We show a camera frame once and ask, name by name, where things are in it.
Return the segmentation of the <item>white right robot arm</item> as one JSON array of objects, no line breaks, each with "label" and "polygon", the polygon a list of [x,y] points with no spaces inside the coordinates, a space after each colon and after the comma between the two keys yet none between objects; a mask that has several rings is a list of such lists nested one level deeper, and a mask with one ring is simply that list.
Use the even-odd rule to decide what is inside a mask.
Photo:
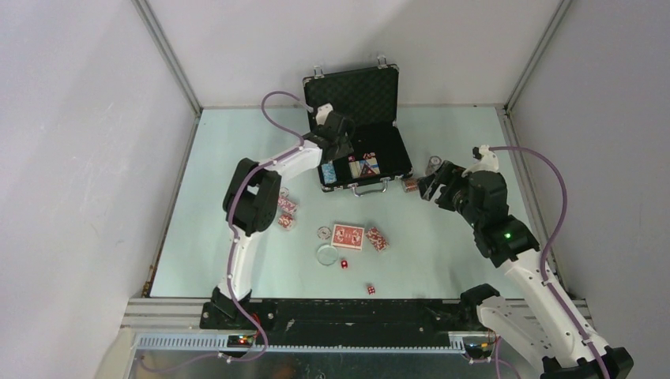
[{"label": "white right robot arm", "polygon": [[512,216],[507,184],[495,168],[465,169],[449,161],[418,181],[420,196],[456,212],[472,228],[476,248],[520,290],[536,320],[515,314],[492,286],[462,293],[459,309],[468,329],[489,328],[543,378],[625,378],[634,360],[611,347],[578,311],[540,253],[530,229]]}]

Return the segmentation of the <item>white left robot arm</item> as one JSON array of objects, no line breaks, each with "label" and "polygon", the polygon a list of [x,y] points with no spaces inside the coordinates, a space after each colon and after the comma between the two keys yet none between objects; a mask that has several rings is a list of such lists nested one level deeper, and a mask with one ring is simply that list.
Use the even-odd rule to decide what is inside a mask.
[{"label": "white left robot arm", "polygon": [[335,111],[319,111],[316,126],[298,136],[297,143],[268,159],[241,159],[222,207],[231,232],[226,271],[213,291],[211,303],[229,328],[242,328],[250,318],[246,301],[252,292],[251,270],[258,240],[277,214],[281,184],[303,172],[348,155],[356,130],[354,122]]}]

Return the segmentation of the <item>red playing card deck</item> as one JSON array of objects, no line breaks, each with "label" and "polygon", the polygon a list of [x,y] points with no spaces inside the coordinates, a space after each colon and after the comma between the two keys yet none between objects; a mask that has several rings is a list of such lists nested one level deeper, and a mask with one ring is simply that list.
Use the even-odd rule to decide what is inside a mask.
[{"label": "red playing card deck", "polygon": [[337,248],[361,250],[365,229],[363,227],[334,224],[331,245]]}]

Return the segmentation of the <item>red poker chip stack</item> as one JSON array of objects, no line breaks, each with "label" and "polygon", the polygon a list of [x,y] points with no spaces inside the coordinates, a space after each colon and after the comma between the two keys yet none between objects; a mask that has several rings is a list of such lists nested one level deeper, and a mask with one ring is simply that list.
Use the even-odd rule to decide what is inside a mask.
[{"label": "red poker chip stack", "polygon": [[385,236],[377,227],[371,227],[366,231],[366,237],[372,247],[377,252],[382,252],[388,248],[389,243],[386,240]]}]

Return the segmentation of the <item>small red white stack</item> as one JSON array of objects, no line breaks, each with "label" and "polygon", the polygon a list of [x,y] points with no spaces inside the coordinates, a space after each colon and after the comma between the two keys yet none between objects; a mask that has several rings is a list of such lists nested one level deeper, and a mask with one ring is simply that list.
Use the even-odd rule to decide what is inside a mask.
[{"label": "small red white stack", "polygon": [[290,231],[296,223],[295,217],[289,213],[282,213],[277,219],[277,223],[286,231]]}]

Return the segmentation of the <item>blue brown chip stack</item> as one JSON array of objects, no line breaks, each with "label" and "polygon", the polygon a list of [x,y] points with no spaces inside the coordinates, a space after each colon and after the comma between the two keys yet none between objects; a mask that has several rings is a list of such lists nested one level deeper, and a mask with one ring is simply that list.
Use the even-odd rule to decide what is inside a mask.
[{"label": "blue brown chip stack", "polygon": [[425,175],[429,176],[434,174],[442,165],[442,159],[439,156],[431,156],[428,160]]}]

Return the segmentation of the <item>single white grey chip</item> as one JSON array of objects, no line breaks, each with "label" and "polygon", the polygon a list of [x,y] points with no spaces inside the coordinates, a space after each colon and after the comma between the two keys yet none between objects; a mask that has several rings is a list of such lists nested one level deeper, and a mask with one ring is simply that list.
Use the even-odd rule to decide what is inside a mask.
[{"label": "single white grey chip", "polygon": [[332,237],[332,231],[331,231],[330,228],[328,228],[326,226],[320,227],[317,230],[317,236],[322,240],[328,240]]}]

